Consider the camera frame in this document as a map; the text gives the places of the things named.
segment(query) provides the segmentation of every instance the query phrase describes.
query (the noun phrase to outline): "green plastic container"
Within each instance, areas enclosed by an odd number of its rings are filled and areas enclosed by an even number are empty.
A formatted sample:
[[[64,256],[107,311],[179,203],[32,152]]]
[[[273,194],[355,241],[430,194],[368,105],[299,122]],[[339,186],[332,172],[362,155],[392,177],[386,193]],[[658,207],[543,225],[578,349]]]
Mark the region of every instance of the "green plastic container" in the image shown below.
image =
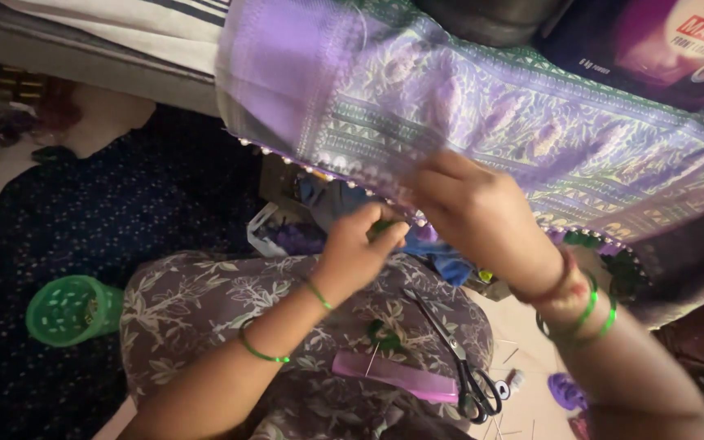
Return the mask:
[[[26,310],[26,327],[44,344],[69,347],[118,331],[122,310],[121,290],[91,276],[65,276],[34,295]]]

